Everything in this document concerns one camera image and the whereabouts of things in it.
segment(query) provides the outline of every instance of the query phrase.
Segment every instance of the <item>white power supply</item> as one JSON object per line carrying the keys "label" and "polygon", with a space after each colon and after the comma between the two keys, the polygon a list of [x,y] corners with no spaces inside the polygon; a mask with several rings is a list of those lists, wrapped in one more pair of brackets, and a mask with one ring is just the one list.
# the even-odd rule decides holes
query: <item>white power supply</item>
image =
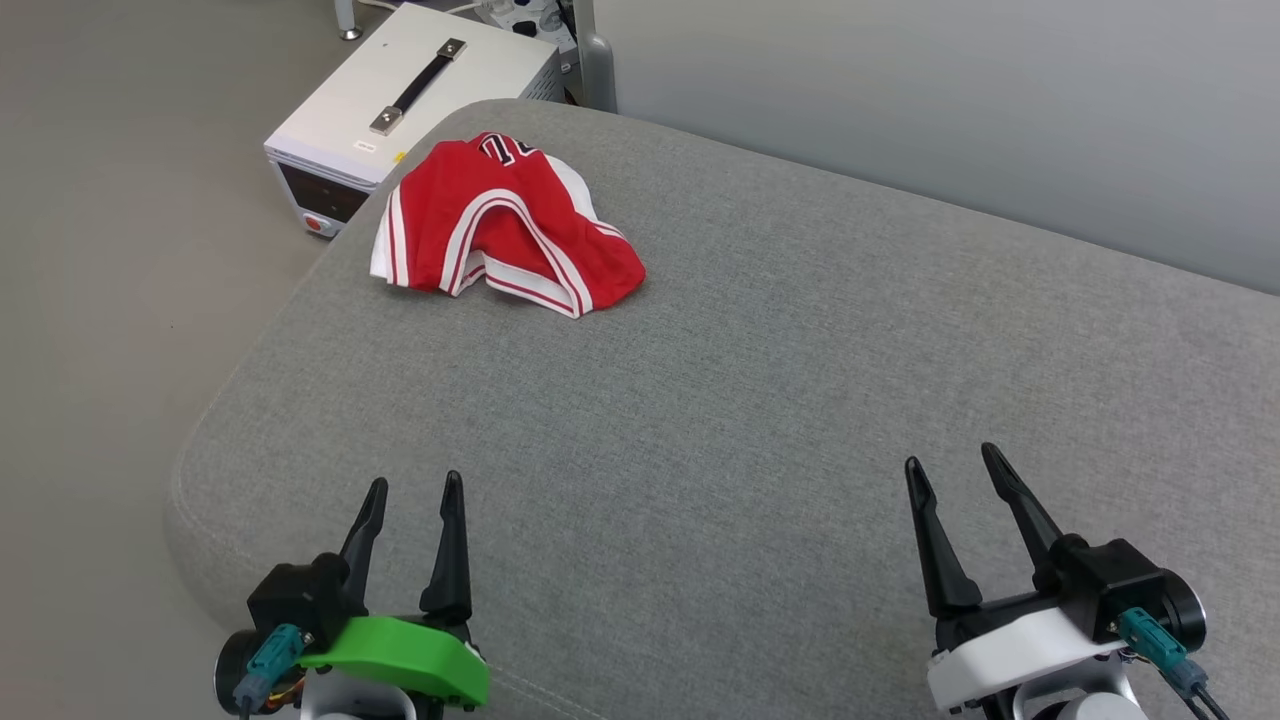
{"label": "white power supply", "polygon": [[498,97],[563,101],[557,46],[406,3],[264,147],[302,224],[333,237],[445,115]]}

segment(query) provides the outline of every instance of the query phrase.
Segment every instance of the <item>gray fabric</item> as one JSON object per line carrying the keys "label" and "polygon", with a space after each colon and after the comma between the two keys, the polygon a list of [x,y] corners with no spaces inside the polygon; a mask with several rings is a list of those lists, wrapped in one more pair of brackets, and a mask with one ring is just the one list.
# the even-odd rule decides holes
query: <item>gray fabric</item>
{"label": "gray fabric", "polygon": [[576,322],[390,290],[369,202],[177,469],[174,559],[229,628],[271,564],[340,544],[376,475],[370,602],[413,610],[456,468],[486,717],[929,717],[901,465],[987,597],[1027,591],[989,439],[1064,528],[1181,573],[1216,694],[1276,714],[1280,299],[547,104],[463,109],[398,174],[489,129],[575,167],[649,279]]}

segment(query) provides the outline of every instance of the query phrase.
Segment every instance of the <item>white trim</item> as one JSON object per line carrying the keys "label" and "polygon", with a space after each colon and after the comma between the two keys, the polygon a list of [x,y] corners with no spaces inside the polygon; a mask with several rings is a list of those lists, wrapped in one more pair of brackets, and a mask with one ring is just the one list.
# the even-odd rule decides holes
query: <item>white trim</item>
{"label": "white trim", "polygon": [[[567,290],[564,290],[563,286],[556,284],[552,281],[544,278],[543,275],[539,275],[538,273],[531,273],[531,272],[525,270],[522,268],[517,268],[517,266],[511,265],[508,263],[503,263],[502,260],[490,258],[490,256],[485,255],[484,252],[475,252],[475,255],[480,255],[480,256],[484,258],[485,273],[489,274],[489,275],[493,275],[495,279],[506,282],[506,283],[511,283],[513,286],[517,286],[517,287],[520,287],[522,290],[526,290],[526,291],[530,291],[530,292],[536,292],[536,293],[540,293],[540,295],[545,295],[547,297],[549,297],[552,300],[556,300],[558,302],[563,302],[568,307],[573,307],[575,306],[573,297],[570,295],[570,292]],[[494,290],[498,290],[498,291],[502,291],[502,292],[508,292],[507,287],[497,287],[493,283],[489,283],[489,287],[493,287]],[[532,297],[530,297],[529,300],[534,300],[534,302],[538,302],[538,300],[532,299]],[[545,302],[539,302],[539,305],[547,305],[547,304]],[[556,307],[556,306],[552,306],[552,305],[547,305],[547,307],[553,307],[556,310],[559,310],[561,313],[564,313],[566,315],[570,315],[571,318],[576,318],[577,316],[576,314],[567,313],[563,307]]]}
{"label": "white trim", "polygon": [[573,318],[573,319],[581,318],[581,315],[579,315],[577,313],[575,313],[572,310],[561,307],[559,305],[554,305],[552,302],[547,302],[541,297],[538,297],[536,295],[530,295],[530,293],[525,292],[524,290],[521,290],[518,287],[508,287],[508,286],[494,284],[494,282],[502,282],[502,278],[494,278],[494,277],[490,277],[490,275],[485,275],[484,282],[489,287],[497,290],[498,292],[506,292],[507,295],[515,295],[516,297],[524,297],[525,300],[527,300],[530,302],[534,302],[534,304],[538,304],[538,305],[541,305],[543,307],[547,307],[548,310],[554,310],[554,311],[559,313],[561,315],[564,315],[566,318]]}
{"label": "white trim", "polygon": [[611,225],[609,223],[595,222],[594,224],[595,224],[595,229],[600,231],[600,234],[612,234],[613,237],[627,242],[627,238],[622,236],[622,232],[618,231],[618,228]]}
{"label": "white trim", "polygon": [[477,279],[488,274],[489,269],[485,266],[488,260],[489,259],[485,254],[479,250],[474,250],[470,255],[467,255],[467,264],[462,266],[462,287],[458,288],[458,292],[456,292],[453,297],[457,297],[463,290],[474,286]]}
{"label": "white trim", "polygon": [[568,255],[559,249],[547,234],[543,232],[538,223],[534,222],[532,214],[525,205],[525,201],[515,192],[506,188],[495,188],[481,192],[471,202],[467,204],[466,209],[462,210],[462,215],[458,218],[457,224],[453,227],[453,232],[449,234],[449,243],[445,246],[444,251],[444,264],[440,268],[440,290],[448,292],[449,295],[457,295],[461,290],[452,290],[453,273],[451,272],[458,264],[458,258],[462,252],[471,252],[471,242],[475,238],[475,231],[480,227],[480,215],[490,211],[493,208],[511,208],[516,211],[529,233],[538,242],[539,249],[541,249],[543,255],[547,256],[552,263],[552,269],[556,272],[556,277],[564,288],[571,288],[576,291],[579,299],[581,299],[581,305],[579,302],[570,302],[570,306],[575,307],[577,315],[584,315],[590,313],[594,307],[591,302],[591,291],[586,287],[586,282],[582,281],[582,275],[577,272],[577,265],[570,260]]}
{"label": "white trim", "polygon": [[408,250],[406,250],[404,243],[404,210],[401,206],[399,200],[399,186],[392,191],[389,199],[390,214],[392,214],[392,238],[396,241],[396,279],[398,284],[408,287]]}
{"label": "white trim", "polygon": [[375,278],[383,278],[387,282],[392,282],[390,274],[390,254],[389,242],[387,237],[387,223],[389,213],[383,211],[383,219],[378,220],[378,234],[374,236],[374,254],[369,259],[369,274]]}
{"label": "white trim", "polygon": [[556,173],[556,177],[561,179],[561,184],[568,191],[568,197],[573,201],[573,209],[577,210],[577,214],[593,223],[599,223],[600,219],[595,217],[595,206],[591,205],[591,191],[586,187],[586,181],[582,179],[582,176],[568,167],[568,163],[554,155],[543,152],[543,158],[547,158],[547,164],[552,167],[552,172]]}

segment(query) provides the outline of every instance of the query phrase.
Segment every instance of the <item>green bracket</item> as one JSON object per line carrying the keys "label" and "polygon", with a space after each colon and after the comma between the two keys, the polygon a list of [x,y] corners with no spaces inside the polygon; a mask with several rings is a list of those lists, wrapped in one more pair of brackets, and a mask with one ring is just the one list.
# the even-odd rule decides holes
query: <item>green bracket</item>
{"label": "green bracket", "polygon": [[298,665],[332,665],[447,705],[489,702],[489,666],[483,660],[449,633],[399,618],[352,618],[329,652],[303,655]]}

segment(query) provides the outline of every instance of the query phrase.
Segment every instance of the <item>cable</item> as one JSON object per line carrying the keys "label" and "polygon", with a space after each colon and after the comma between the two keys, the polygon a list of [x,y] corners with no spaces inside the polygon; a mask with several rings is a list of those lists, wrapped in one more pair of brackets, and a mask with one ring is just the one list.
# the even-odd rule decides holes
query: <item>cable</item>
{"label": "cable", "polygon": [[1217,720],[1231,720],[1228,717],[1226,711],[1222,710],[1222,706],[1213,700],[1213,696],[1208,694],[1208,688],[1204,685],[1196,685],[1196,697],[1201,698],[1201,702],[1208,707],[1208,711],[1212,712],[1213,717],[1217,717]]}
{"label": "cable", "polygon": [[1194,701],[1192,701],[1192,698],[1184,697],[1183,702],[1187,703],[1187,708],[1192,711],[1192,715],[1196,716],[1196,720],[1210,720],[1208,715],[1204,715],[1204,711],[1201,710],[1199,706],[1196,705]]}

